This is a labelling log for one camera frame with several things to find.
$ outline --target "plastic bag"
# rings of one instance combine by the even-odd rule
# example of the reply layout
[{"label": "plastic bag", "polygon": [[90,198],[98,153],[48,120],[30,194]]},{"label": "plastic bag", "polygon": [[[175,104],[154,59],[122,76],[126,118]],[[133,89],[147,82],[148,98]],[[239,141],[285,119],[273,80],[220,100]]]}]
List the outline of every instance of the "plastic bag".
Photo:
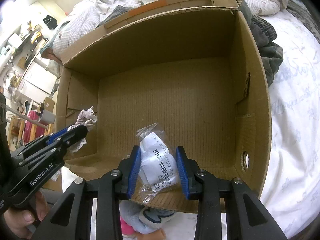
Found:
[{"label": "plastic bag", "polygon": [[170,190],[180,182],[177,163],[165,132],[158,123],[137,130],[141,149],[139,177],[143,183],[143,202],[152,200],[159,191]]}]

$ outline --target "bed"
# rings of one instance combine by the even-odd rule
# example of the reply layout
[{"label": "bed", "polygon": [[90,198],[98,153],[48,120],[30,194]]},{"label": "bed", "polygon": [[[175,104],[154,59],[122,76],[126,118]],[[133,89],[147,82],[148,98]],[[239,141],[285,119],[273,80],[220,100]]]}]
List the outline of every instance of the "bed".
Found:
[{"label": "bed", "polygon": [[[260,200],[290,238],[320,212],[320,44],[285,10],[285,0],[272,0],[268,4],[263,0],[246,1],[251,10],[261,15],[266,11],[274,13],[263,18],[275,28],[274,42],[284,51],[284,60],[269,87],[272,147]],[[265,6],[265,11],[257,6],[259,3]],[[75,177],[63,168],[64,190]],[[194,239],[195,228],[196,214],[186,213],[179,213],[164,226],[167,239]],[[92,239],[95,239],[94,231],[92,227]],[[227,239],[224,214],[222,231],[223,239]]]},{"label": "bed", "polygon": [[[90,31],[129,9],[158,0],[83,0],[57,26],[53,38],[41,49],[41,57],[61,63],[61,53]],[[245,0],[255,15],[275,14],[287,0]]]}]

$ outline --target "white bedsheet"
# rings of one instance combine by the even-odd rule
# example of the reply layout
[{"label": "white bedsheet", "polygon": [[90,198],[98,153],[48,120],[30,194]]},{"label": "white bedsheet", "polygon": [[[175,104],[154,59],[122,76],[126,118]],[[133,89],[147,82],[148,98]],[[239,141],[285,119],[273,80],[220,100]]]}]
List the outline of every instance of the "white bedsheet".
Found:
[{"label": "white bedsheet", "polygon": [[[284,61],[269,88],[272,148],[261,201],[290,238],[320,212],[320,45],[286,10],[264,18],[277,32]],[[76,175],[64,167],[62,176],[65,190]],[[168,240],[192,240],[195,229],[196,214],[179,213],[164,225]],[[222,232],[227,239],[224,214]]]}]

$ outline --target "dark gray clothing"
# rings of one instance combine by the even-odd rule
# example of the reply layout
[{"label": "dark gray clothing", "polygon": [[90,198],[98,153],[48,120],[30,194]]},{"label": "dark gray clothing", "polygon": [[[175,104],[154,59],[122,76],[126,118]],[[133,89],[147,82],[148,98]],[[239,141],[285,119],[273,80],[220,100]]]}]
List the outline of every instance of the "dark gray clothing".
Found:
[{"label": "dark gray clothing", "polygon": [[131,7],[123,7],[121,5],[118,5],[114,10],[113,12],[107,17],[104,19],[104,21],[102,21],[98,26],[101,26],[101,25],[104,25],[106,22],[118,17],[119,15],[121,14],[124,14],[125,12],[128,12],[130,11],[132,8]]},{"label": "dark gray clothing", "polygon": [[239,4],[239,11],[243,13],[257,44],[268,86],[270,86],[279,70],[279,66],[283,62],[282,48],[272,42],[277,38],[276,30],[262,17],[252,15],[249,6],[244,0],[236,1]]}]

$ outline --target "white label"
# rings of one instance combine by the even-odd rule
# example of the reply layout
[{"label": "white label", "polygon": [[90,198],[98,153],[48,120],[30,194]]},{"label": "white label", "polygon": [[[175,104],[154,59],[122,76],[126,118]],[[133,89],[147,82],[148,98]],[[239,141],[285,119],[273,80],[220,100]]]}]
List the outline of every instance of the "white label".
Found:
[{"label": "white label", "polygon": [[52,164],[52,163],[50,163],[50,164],[49,164],[49,167],[45,168],[44,171],[42,171],[40,174],[38,174],[37,177],[36,177],[33,181],[30,182],[30,185],[31,185],[31,186],[34,186],[35,184],[37,184],[37,182],[38,182],[44,175],[46,175],[46,173],[47,173],[51,168],[53,168],[53,164]]},{"label": "white label", "polygon": [[167,146],[154,132],[140,142],[141,170],[139,175],[144,184],[153,191],[172,186],[179,182],[177,164]]},{"label": "white label", "polygon": [[51,177],[51,179],[52,179],[54,182],[56,182],[60,174],[61,174],[61,171],[59,170],[59,171],[57,171],[56,174],[54,174],[54,175]]}]

